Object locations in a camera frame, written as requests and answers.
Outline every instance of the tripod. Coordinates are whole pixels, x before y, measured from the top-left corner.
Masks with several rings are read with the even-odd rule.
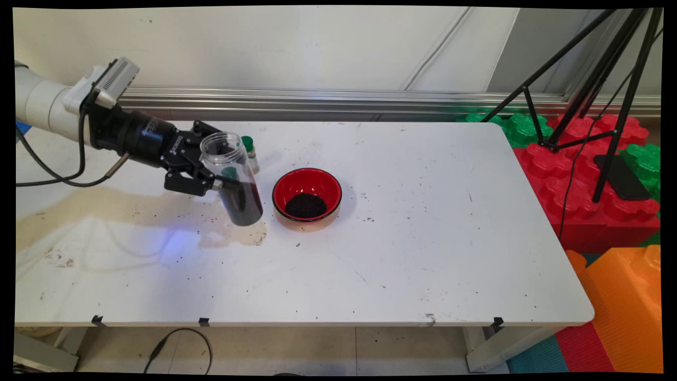
[[[482,122],[489,121],[492,117],[498,114],[505,106],[507,106],[512,100],[514,100],[519,94],[524,93],[526,98],[527,105],[529,107],[529,114],[533,120],[533,125],[536,129],[536,136],[538,137],[538,145],[549,148],[552,152],[556,153],[562,148],[567,148],[571,146],[576,146],[578,144],[583,144],[585,142],[598,140],[611,136],[611,143],[605,155],[604,163],[601,166],[601,173],[599,179],[597,180],[597,185],[595,187],[594,194],[592,196],[592,202],[598,203],[604,189],[604,184],[607,181],[609,175],[609,170],[611,169],[611,161],[613,156],[618,148],[618,143],[620,141],[621,135],[623,134],[623,128],[625,127],[626,120],[628,118],[628,112],[630,111],[630,106],[632,105],[632,100],[634,99],[635,93],[637,91],[637,86],[639,85],[640,78],[642,77],[642,72],[644,71],[645,64],[647,63],[647,58],[649,57],[649,52],[651,50],[651,45],[653,43],[654,35],[658,29],[658,24],[661,18],[661,13],[663,8],[654,8],[651,13],[651,19],[649,20],[649,26],[647,27],[647,32],[642,41],[642,47],[640,48],[639,54],[637,56],[637,61],[635,63],[634,69],[631,74],[630,84],[628,85],[628,90],[623,99],[623,105],[618,115],[618,120],[615,126],[615,129],[608,132],[603,132],[594,136],[588,136],[584,139],[576,140],[566,144],[557,144],[559,137],[564,132],[566,127],[569,125],[569,122],[572,120],[574,115],[578,113],[578,117],[585,117],[586,113],[592,106],[594,99],[597,97],[599,91],[601,90],[604,82],[607,80],[607,77],[613,70],[613,67],[616,65],[616,62],[620,58],[621,54],[625,50],[626,46],[630,42],[632,35],[637,30],[640,22],[647,13],[646,8],[642,9],[633,9],[630,12],[630,15],[626,18],[621,28],[618,30],[616,36],[609,44],[608,48],[600,58],[597,65],[594,67],[590,76],[586,79],[585,83],[581,87],[580,91],[573,97],[567,110],[565,111],[562,120],[559,122],[557,127],[554,129],[552,135],[549,139],[544,140],[541,127],[538,123],[538,118],[536,117],[536,109],[533,106],[533,101],[531,100],[531,93],[529,92],[529,85],[531,85],[538,77],[543,75],[555,62],[559,61],[571,48],[576,46],[582,39],[590,34],[599,24],[604,22],[614,11],[615,9],[606,9],[602,14],[595,18],[585,29],[583,29],[578,35],[576,35],[570,42],[568,42],[562,49],[559,50],[551,59],[549,59],[543,66],[541,66],[534,74],[532,74],[526,81],[524,81],[515,91],[510,93],[510,95],[503,100],[492,112],[488,113],[482,119]]]

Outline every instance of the cable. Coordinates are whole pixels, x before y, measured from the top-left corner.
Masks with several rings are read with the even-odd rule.
[[[198,331],[196,331],[195,329],[192,329],[192,328],[174,329],[172,332],[169,332],[165,336],[165,338],[160,340],[160,342],[155,346],[155,349],[152,351],[152,353],[150,354],[150,357],[148,358],[148,363],[146,364],[146,368],[144,369],[144,373],[148,372],[148,367],[150,367],[150,363],[153,362],[153,360],[155,360],[155,358],[160,354],[160,351],[165,346],[165,343],[167,342],[167,339],[169,338],[169,336],[171,334],[173,334],[174,332],[178,332],[178,331],[192,331],[192,332],[195,332],[196,334],[202,336],[202,339],[204,339],[204,342],[207,344],[207,349],[209,349],[209,365],[207,366],[207,371],[204,374],[206,375],[206,374],[209,373],[209,369],[211,368],[211,362],[212,362],[211,345],[209,344],[209,340],[207,340],[207,338],[203,334],[201,334],[200,332],[198,332]]]
[[[656,40],[658,40],[658,37],[660,37],[662,33],[663,33],[663,28],[661,28],[661,30],[658,31],[658,33],[656,33],[656,36],[653,38],[653,41],[651,42],[651,45],[653,45],[653,43],[656,42]],[[613,93],[611,99],[609,99],[609,101],[607,102],[607,105],[604,106],[602,111],[600,111],[600,113],[597,115],[597,117],[595,117],[595,119],[592,121],[592,124],[590,124],[590,129],[588,130],[588,134],[586,135],[585,139],[581,143],[581,148],[576,153],[576,156],[573,157],[573,162],[571,163],[571,175],[569,177],[569,185],[567,186],[567,192],[564,194],[564,203],[562,205],[562,221],[559,224],[559,236],[558,236],[559,241],[562,241],[562,232],[564,231],[564,217],[565,217],[565,214],[567,212],[567,198],[569,197],[569,190],[571,189],[571,183],[573,182],[573,171],[574,171],[575,166],[576,166],[576,160],[581,155],[581,152],[583,152],[583,148],[586,146],[586,143],[588,142],[588,139],[590,137],[590,134],[592,133],[592,128],[594,127],[594,124],[597,123],[597,121],[602,117],[604,112],[607,110],[607,108],[613,102],[614,98],[616,98],[616,96],[621,91],[623,86],[626,84],[628,79],[630,79],[633,72],[634,72],[634,67],[632,68],[632,70],[630,70],[630,72],[628,73],[626,78],[623,80],[623,82],[621,82],[621,85],[616,89],[616,92]]]
[[[78,143],[79,143],[79,153],[80,153],[80,167],[78,168],[78,172],[76,172],[73,175],[66,176],[66,177],[61,177],[54,173],[51,169],[49,169],[46,164],[38,158],[37,154],[33,151],[33,149],[30,147],[28,144],[28,141],[26,141],[26,138],[24,137],[24,134],[21,133],[21,130],[19,130],[19,127],[14,124],[14,127],[16,128],[16,135],[19,137],[19,140],[21,140],[21,144],[24,145],[24,148],[26,151],[28,151],[28,154],[44,169],[47,173],[52,175],[55,180],[44,180],[44,181],[35,181],[35,182],[18,182],[16,183],[16,186],[38,186],[38,185],[47,185],[47,184],[55,184],[58,182],[65,182],[68,180],[72,180],[74,178],[79,177],[83,172],[85,171],[85,117],[87,115],[87,112],[85,111],[85,108],[83,108],[82,112],[80,113],[80,117],[78,118]]]
[[[439,43],[439,45],[435,48],[435,50],[433,51],[433,53],[431,53],[431,55],[428,56],[428,58],[426,58],[426,60],[423,62],[423,64],[422,64],[421,66],[418,67],[418,70],[416,71],[416,73],[414,74],[414,76],[409,80],[409,83],[407,83],[407,85],[404,87],[404,91],[408,91],[408,90],[409,90],[409,87],[411,87],[411,85],[414,83],[414,81],[416,80],[416,78],[418,78],[418,75],[421,73],[421,71],[423,71],[423,68],[428,64],[428,62],[430,62],[430,60],[433,59],[433,57],[435,57],[435,54],[437,54],[437,52],[442,48],[442,46],[444,46],[444,44],[445,44],[445,43],[447,42],[447,40],[449,39],[449,36],[452,35],[452,33],[456,30],[456,27],[461,23],[461,21],[463,21],[463,19],[465,18],[466,14],[468,13],[468,11],[470,11],[470,8],[472,8],[472,7],[466,7],[466,9],[463,11],[463,14],[461,14],[461,17],[458,18],[458,20],[456,21],[456,23],[455,23],[455,24],[452,26],[452,28],[447,32],[447,35],[444,36],[444,39],[442,39],[442,42]],[[375,119],[375,121],[379,121],[380,118],[381,118],[382,116],[383,116],[383,114],[379,114],[379,116]]]
[[[42,169],[44,169],[48,174],[50,174],[54,177],[54,180],[44,180],[44,181],[36,181],[36,182],[18,182],[18,183],[16,183],[16,186],[19,186],[19,187],[21,187],[21,186],[39,186],[39,185],[57,184],[59,182],[64,182],[64,183],[71,185],[71,186],[78,186],[78,187],[84,188],[84,187],[88,187],[88,186],[95,186],[95,185],[101,184],[102,182],[109,179],[108,176],[104,176],[104,177],[100,178],[99,180],[96,180],[96,181],[93,181],[93,182],[80,183],[80,182],[69,181],[69,179],[76,178],[76,177],[80,176],[79,174],[81,174],[83,171],[85,171],[84,142],[82,142],[83,149],[81,151],[80,170],[78,171],[79,174],[66,176],[66,177],[59,176],[57,173],[55,173],[49,167],[47,167],[47,165],[45,164],[44,161],[40,160],[38,155],[30,147],[30,144],[28,143],[28,141],[26,141],[26,138],[24,137],[24,135],[19,130],[19,127],[16,127],[16,125],[14,127],[16,128],[17,137],[19,137],[19,140],[21,140],[21,143],[24,145],[24,148],[26,148],[26,151],[28,151],[28,154],[30,154],[30,156],[35,160],[36,163],[38,163],[38,165],[40,165],[40,167],[42,167]]]

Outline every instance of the red bowl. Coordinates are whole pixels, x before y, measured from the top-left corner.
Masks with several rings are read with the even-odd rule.
[[[327,204],[327,212],[313,218],[298,218],[290,216],[284,210],[289,200],[299,193],[310,193],[318,196]],[[273,187],[273,205],[280,214],[290,220],[311,222],[329,216],[341,202],[341,185],[339,181],[321,169],[299,168],[282,176]]]

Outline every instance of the orange foam block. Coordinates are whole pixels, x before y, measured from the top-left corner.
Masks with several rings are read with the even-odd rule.
[[[578,276],[613,368],[663,373],[660,245],[610,249]]]

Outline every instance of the dark soil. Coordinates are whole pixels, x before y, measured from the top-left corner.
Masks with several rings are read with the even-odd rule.
[[[314,218],[327,212],[327,204],[318,196],[299,193],[289,200],[284,211],[296,218]]]

